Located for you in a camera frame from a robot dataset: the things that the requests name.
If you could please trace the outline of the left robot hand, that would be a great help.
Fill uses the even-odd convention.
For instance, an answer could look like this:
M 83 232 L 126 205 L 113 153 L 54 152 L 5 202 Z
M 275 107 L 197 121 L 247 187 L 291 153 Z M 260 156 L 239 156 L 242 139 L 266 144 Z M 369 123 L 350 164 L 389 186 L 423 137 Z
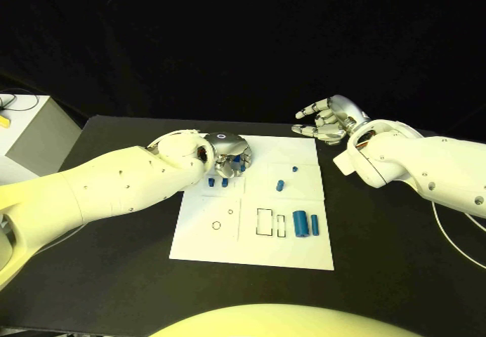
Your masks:
M 211 145 L 216 174 L 221 178 L 240 176 L 252 162 L 252 150 L 246 140 L 227 132 L 207 133 L 204 139 Z

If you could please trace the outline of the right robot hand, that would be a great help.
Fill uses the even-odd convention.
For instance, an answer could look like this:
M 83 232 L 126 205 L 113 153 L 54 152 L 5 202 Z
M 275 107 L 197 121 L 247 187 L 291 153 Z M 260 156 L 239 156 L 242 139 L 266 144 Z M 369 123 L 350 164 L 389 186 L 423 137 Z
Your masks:
M 343 138 L 370 122 L 360 107 L 341 95 L 318 100 L 301 109 L 295 118 L 314 116 L 314 126 L 294 124 L 291 131 L 302 136 L 315 138 L 327 145 L 338 145 Z

